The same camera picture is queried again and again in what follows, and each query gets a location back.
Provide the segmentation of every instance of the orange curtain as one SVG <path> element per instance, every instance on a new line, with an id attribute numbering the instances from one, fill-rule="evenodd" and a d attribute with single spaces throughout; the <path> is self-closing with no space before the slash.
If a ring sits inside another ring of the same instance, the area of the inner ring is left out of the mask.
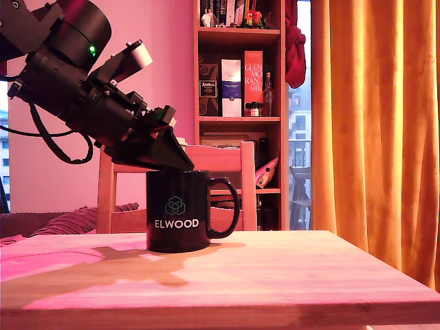
<path id="1" fill-rule="evenodd" d="M 436 0 L 311 0 L 311 19 L 313 228 L 440 291 Z"/>

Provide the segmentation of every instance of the mug handle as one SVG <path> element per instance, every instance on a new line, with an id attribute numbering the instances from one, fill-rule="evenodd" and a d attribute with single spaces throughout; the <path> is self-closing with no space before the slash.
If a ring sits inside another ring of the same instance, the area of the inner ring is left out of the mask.
<path id="1" fill-rule="evenodd" d="M 232 184 L 229 182 L 228 179 L 225 177 L 221 177 L 219 179 L 211 179 L 209 183 L 209 187 L 214 186 L 215 184 L 225 184 L 228 186 L 229 191 L 232 194 L 232 198 L 234 199 L 234 217 L 232 218 L 231 226 L 225 230 L 224 232 L 217 232 L 216 230 L 213 230 L 212 228 L 208 231 L 208 238 L 210 239 L 224 239 L 225 237 L 228 237 L 232 234 L 235 227 L 237 226 L 237 223 L 239 222 L 239 216 L 240 216 L 240 201 L 239 201 L 239 194 L 237 194 L 237 191 L 232 186 Z"/>

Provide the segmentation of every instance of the black mug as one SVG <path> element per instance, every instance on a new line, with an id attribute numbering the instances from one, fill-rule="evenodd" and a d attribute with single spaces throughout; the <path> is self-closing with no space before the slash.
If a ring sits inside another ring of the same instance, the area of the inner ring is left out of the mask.
<path id="1" fill-rule="evenodd" d="M 151 171 L 146 180 L 146 247 L 163 253 L 201 250 L 210 239 L 232 234 L 240 215 L 239 196 L 226 178 L 211 179 L 206 171 Z M 210 226 L 210 187 L 225 184 L 234 199 L 231 226 L 217 232 Z"/>

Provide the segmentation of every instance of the window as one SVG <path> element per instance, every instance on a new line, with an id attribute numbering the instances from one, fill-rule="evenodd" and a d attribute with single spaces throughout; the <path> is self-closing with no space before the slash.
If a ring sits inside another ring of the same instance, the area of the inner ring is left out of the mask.
<path id="1" fill-rule="evenodd" d="M 296 129 L 305 129 L 305 115 L 296 116 Z"/>
<path id="2" fill-rule="evenodd" d="M 0 81 L 0 125 L 9 127 L 8 125 L 8 83 Z M 9 180 L 9 135 L 7 131 L 0 130 L 0 158 L 3 159 L 3 168 L 1 174 L 3 176 L 3 183 L 10 184 Z M 10 198 L 8 198 L 8 207 L 11 209 Z"/>
<path id="3" fill-rule="evenodd" d="M 298 1 L 298 28 L 305 35 L 305 81 L 298 88 L 289 88 L 289 165 L 311 168 L 311 7 L 310 0 Z M 295 179 L 289 178 L 289 200 L 294 198 Z M 311 179 L 305 180 L 305 192 L 311 197 Z M 311 213 L 307 207 L 301 207 L 298 215 L 291 214 L 290 228 L 311 229 Z"/>

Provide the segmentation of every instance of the pink wall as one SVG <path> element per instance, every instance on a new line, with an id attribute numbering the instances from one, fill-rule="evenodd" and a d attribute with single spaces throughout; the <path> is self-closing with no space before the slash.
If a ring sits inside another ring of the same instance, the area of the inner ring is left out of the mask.
<path id="1" fill-rule="evenodd" d="M 27 0 L 30 10 L 47 0 Z M 194 142 L 193 30 L 191 0 L 93 0 L 109 19 L 113 36 L 99 58 L 101 66 L 127 41 L 142 39 L 153 63 L 119 84 L 125 93 L 137 91 L 149 107 L 170 105 L 177 110 L 176 136 Z M 8 62 L 8 73 L 19 73 L 24 58 Z M 10 127 L 35 132 L 28 106 L 10 101 Z M 49 132 L 65 131 L 62 121 L 40 109 Z M 87 145 L 81 137 L 57 138 L 72 158 L 83 158 Z M 11 207 L 13 212 L 47 212 L 96 206 L 99 150 L 84 165 L 61 162 L 37 137 L 10 135 Z M 117 203 L 137 201 L 145 207 L 144 175 L 120 175 Z"/>

